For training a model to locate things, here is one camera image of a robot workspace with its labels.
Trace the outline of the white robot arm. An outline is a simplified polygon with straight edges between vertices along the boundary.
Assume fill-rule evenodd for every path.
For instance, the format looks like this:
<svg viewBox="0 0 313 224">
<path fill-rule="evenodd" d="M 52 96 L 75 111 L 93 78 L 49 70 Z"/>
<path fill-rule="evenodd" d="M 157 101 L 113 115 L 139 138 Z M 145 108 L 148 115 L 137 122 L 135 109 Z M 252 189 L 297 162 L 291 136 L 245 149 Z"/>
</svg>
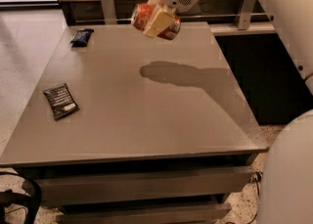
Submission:
<svg viewBox="0 0 313 224">
<path fill-rule="evenodd" d="M 242 53 L 265 63 L 254 70 L 268 79 L 263 101 L 291 118 L 266 155 L 256 224 L 313 224 L 313 0 L 258 0 L 288 55 L 278 59 L 274 45 L 236 42 Z"/>
</svg>

